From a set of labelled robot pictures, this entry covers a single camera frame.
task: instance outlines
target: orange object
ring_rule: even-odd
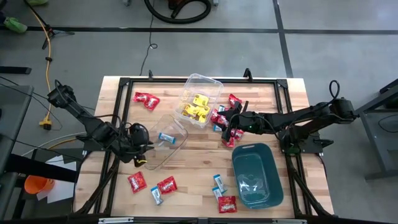
[[[37,194],[43,190],[51,190],[54,184],[53,179],[30,175],[25,180],[25,191],[28,194]]]

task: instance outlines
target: wooden table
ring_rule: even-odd
[[[112,114],[120,77],[104,77],[95,115]],[[308,98],[304,81],[301,78],[287,79],[293,110],[308,107]],[[132,97],[136,91],[151,93],[160,98],[160,103],[152,112],[144,108],[142,103],[131,103],[128,121],[139,122],[148,129],[158,122],[164,114],[173,114],[182,90],[183,83],[135,83]],[[228,105],[228,95],[235,94],[242,100],[248,100],[249,111],[277,111],[275,93],[271,85],[265,84],[224,84],[224,90],[218,101],[219,105]],[[261,136],[245,133],[238,145],[263,142],[270,146],[277,165],[280,181],[284,191],[283,202],[276,207],[251,210],[237,200],[238,212],[219,214],[218,206],[211,191],[215,186],[213,176],[221,174],[228,186],[227,195],[236,195],[238,191],[231,164],[232,149],[221,143],[221,134],[212,130],[212,124],[205,129],[188,129],[189,137],[186,145],[160,170],[135,168],[133,161],[121,163],[118,171],[112,216],[147,216],[147,217],[235,217],[235,218],[292,218],[294,217],[292,199],[285,158],[280,153],[279,143],[274,135]],[[78,210],[90,197],[98,185],[103,152],[93,152],[84,162],[76,187],[75,210]],[[302,155],[308,188],[324,208],[333,213],[325,170],[319,158],[313,154]],[[127,177],[141,170],[148,188],[132,194]],[[178,190],[170,195],[162,196],[164,203],[156,206],[150,188],[169,176],[174,176]],[[105,190],[103,207],[106,203],[108,190]],[[300,207],[303,209],[301,190],[297,191]]]

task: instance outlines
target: gray floor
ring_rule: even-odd
[[[398,29],[395,0],[280,0],[279,4],[286,29]],[[165,1],[157,1],[156,8],[170,13]],[[202,9],[200,4],[192,3],[182,16]],[[22,1],[10,2],[5,12],[30,26],[38,25]],[[130,7],[111,0],[50,0],[48,6],[38,7],[38,12],[53,26],[148,27],[150,23],[144,3],[136,0]],[[277,25],[271,0],[220,0],[218,8],[196,24],[171,26],[155,19],[154,27],[275,29]],[[94,107],[103,75],[139,73],[148,37],[148,33],[112,32],[57,37],[52,42],[50,79],[71,85],[81,104]],[[290,34],[286,39],[294,77],[305,79],[311,103],[328,101],[329,81],[336,79],[341,83],[341,96],[357,108],[397,78],[397,37]],[[0,31],[0,64],[32,67],[29,76],[4,77],[21,85],[33,85],[37,93],[46,94],[47,51],[40,49],[43,40],[41,32],[16,35]],[[256,77],[286,77],[277,34],[153,33],[152,41],[159,48],[150,50],[145,75],[151,69],[154,75],[238,77],[249,67]],[[38,127],[45,109],[32,102],[19,140],[40,144],[83,130],[66,112],[55,109],[54,113],[63,129],[48,133]],[[333,125],[324,129],[322,136],[335,140],[325,151],[335,213],[345,218],[396,223],[398,179],[364,180],[364,175],[377,172],[379,167],[360,120],[346,126]],[[29,149],[18,144],[14,153]]]

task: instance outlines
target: black hose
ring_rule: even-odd
[[[205,4],[206,9],[203,13],[201,13],[198,16],[195,17],[191,17],[188,19],[176,19],[175,17],[179,14],[179,12],[181,11],[181,9],[188,3],[194,2],[194,1],[198,1],[198,2],[202,2],[203,4]],[[159,14],[150,4],[149,0],[144,0],[145,5],[147,6],[149,12],[154,15],[156,18],[160,19],[163,22],[169,23],[169,24],[190,24],[193,22],[198,22],[202,19],[204,19],[211,10],[211,3],[209,0],[183,0],[182,2],[180,2],[180,4],[177,5],[177,7],[173,10],[173,13],[171,15],[171,18],[169,17],[165,17],[161,14]]]

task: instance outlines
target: clear plastic bin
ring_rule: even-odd
[[[159,138],[160,134],[172,137],[173,141]],[[183,146],[188,137],[188,131],[171,115],[163,115],[159,122],[149,130],[149,140],[154,144],[154,149],[145,152],[147,163],[145,168],[149,170],[160,169]]]
[[[180,94],[175,115],[178,119],[204,128],[223,91],[223,84],[199,74],[189,76]]]

